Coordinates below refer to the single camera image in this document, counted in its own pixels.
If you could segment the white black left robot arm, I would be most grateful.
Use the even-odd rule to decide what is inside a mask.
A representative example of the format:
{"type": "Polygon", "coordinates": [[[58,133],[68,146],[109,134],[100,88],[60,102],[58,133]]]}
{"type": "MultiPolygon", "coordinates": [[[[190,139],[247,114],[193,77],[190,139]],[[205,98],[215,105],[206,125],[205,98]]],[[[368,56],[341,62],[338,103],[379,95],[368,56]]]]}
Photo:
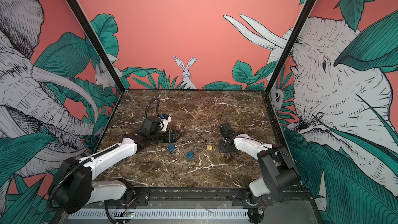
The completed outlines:
{"type": "Polygon", "coordinates": [[[134,187],[124,179],[95,179],[151,144],[177,142],[182,134],[169,130],[167,126],[170,122],[169,115],[146,117],[141,127],[125,134],[118,143],[81,159],[70,157],[64,160],[48,190],[46,209],[72,214],[94,202],[120,200],[125,195],[133,195],[134,187]]]}

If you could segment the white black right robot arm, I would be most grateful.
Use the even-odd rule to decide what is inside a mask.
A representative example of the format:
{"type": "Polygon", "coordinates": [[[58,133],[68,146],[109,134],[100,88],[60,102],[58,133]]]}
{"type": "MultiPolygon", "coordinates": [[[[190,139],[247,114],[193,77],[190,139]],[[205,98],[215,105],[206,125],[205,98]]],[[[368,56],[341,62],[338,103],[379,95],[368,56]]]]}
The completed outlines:
{"type": "Polygon", "coordinates": [[[263,202],[262,197],[282,193],[301,181],[301,174],[284,145],[260,142],[246,133],[234,131],[227,122],[220,125],[219,130],[221,152],[244,152],[255,158],[260,166],[261,177],[244,189],[242,201],[255,206],[263,202]]]}

